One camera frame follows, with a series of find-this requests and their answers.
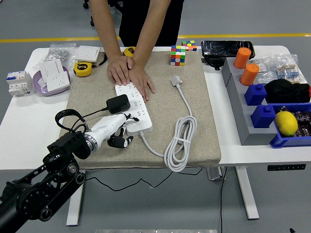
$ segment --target orange cup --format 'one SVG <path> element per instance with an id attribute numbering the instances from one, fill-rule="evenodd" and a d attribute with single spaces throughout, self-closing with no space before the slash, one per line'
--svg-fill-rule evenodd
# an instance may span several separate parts
<path id="1" fill-rule="evenodd" d="M 244 86 L 249 86 L 253 84 L 257 74 L 259 72 L 259 66 L 253 63 L 247 64 L 241 78 L 240 83 Z"/>
<path id="2" fill-rule="evenodd" d="M 233 65 L 238 69 L 244 69 L 251 53 L 252 52 L 249 48 L 239 48 Z"/>

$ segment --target beige mat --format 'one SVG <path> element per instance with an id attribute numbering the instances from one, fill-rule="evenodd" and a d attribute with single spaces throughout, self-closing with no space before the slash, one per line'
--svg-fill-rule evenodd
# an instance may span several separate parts
<path id="1" fill-rule="evenodd" d="M 146 103 L 153 130 L 145 138 L 155 151 L 163 154 L 173 137 L 176 121 L 189 115 L 177 88 L 171 85 L 171 77 L 179 75 L 183 80 L 182 91 L 198 122 L 190 147 L 188 166 L 216 165 L 221 159 L 221 152 L 199 53 L 186 52 L 184 67 L 171 66 L 169 61 L 169 51 L 153 52 L 145 69 L 156 91 L 155 94 L 150 93 L 150 101 Z M 106 100 L 116 96 L 106 68 L 107 63 L 93 69 L 88 77 L 75 77 L 67 108 L 75 109 L 84 116 L 106 107 Z M 86 117 L 89 127 L 108 114 L 106 111 Z M 67 117 L 63 124 L 71 127 L 75 120 Z M 149 152 L 139 136 L 134 137 L 132 144 L 125 149 L 111 148 L 103 142 L 99 151 L 78 162 L 83 169 L 165 167 L 163 158 Z"/>

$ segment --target robotic arm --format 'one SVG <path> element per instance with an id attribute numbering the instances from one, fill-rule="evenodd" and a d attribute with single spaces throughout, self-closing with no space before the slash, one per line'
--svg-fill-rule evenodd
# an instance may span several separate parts
<path id="1" fill-rule="evenodd" d="M 124 139 L 125 121 L 137 118 L 130 114 L 104 116 L 91 130 L 82 118 L 85 131 L 75 131 L 59 124 L 64 116 L 81 115 L 75 110 L 59 112 L 56 123 L 69 130 L 48 146 L 49 154 L 44 157 L 43 165 L 20 180 L 7 182 L 0 200 L 0 232 L 15 233 L 27 220 L 48 221 L 60 207 L 84 183 L 85 174 L 79 171 L 74 156 L 86 159 L 107 141 L 109 146 L 125 148 L 133 137 Z M 47 171 L 41 182 L 32 184 L 32 179 Z"/>

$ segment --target yellow tape measure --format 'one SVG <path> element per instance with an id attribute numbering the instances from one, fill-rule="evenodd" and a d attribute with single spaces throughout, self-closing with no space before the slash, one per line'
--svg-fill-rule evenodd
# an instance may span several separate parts
<path id="1" fill-rule="evenodd" d="M 74 64 L 73 72 L 79 77 L 86 77 L 92 73 L 92 63 L 76 62 Z"/>
<path id="2" fill-rule="evenodd" d="M 129 57 L 133 57 L 134 56 L 134 52 L 135 52 L 136 47 L 128 47 L 124 50 L 123 54 L 125 56 L 129 56 Z"/>

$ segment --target clear packaging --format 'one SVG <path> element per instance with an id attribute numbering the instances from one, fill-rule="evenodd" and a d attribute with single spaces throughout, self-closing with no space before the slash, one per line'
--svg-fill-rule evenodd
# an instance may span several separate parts
<path id="1" fill-rule="evenodd" d="M 78 48 L 76 43 L 54 44 L 52 43 L 47 56 L 40 60 L 35 68 L 39 69 L 39 64 L 42 62 L 48 62 L 55 59 L 60 59 L 62 66 L 68 70 L 72 70 L 75 63 L 75 56 Z"/>
<path id="2" fill-rule="evenodd" d="M 269 83 L 275 79 L 286 79 L 291 83 L 305 81 L 305 78 L 299 72 L 296 54 L 269 55 L 261 59 L 254 59 L 251 63 L 255 63 L 260 67 L 256 77 L 259 83 Z"/>

